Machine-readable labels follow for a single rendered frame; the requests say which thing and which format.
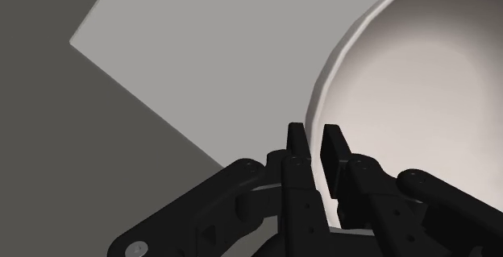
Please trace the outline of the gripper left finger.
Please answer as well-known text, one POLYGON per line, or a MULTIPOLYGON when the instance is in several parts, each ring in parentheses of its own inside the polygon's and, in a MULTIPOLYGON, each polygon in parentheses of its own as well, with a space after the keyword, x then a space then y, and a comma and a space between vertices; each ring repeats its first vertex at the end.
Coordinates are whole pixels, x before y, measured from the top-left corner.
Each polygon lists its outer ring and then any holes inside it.
POLYGON ((223 257, 241 238, 275 217, 266 257, 324 253, 329 234, 300 122, 288 125, 284 149, 266 164, 239 159, 119 235, 106 257, 223 257))

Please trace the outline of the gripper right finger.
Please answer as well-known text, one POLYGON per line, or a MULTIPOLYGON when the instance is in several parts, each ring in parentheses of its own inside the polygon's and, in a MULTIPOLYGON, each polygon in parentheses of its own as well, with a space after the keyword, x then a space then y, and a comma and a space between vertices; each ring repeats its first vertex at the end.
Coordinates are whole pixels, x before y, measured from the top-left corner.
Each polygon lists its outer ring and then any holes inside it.
POLYGON ((383 257, 503 257, 503 212, 419 169, 397 177, 327 124, 320 150, 344 229, 369 228, 383 257))

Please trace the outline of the white bowl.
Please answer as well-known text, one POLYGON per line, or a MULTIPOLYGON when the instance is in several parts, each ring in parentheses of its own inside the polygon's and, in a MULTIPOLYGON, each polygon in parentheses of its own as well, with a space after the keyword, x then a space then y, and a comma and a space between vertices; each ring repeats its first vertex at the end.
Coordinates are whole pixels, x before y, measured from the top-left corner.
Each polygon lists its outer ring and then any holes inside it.
POLYGON ((503 211, 503 0, 379 0, 329 55, 306 112, 326 218, 322 129, 391 176, 429 172, 503 211))

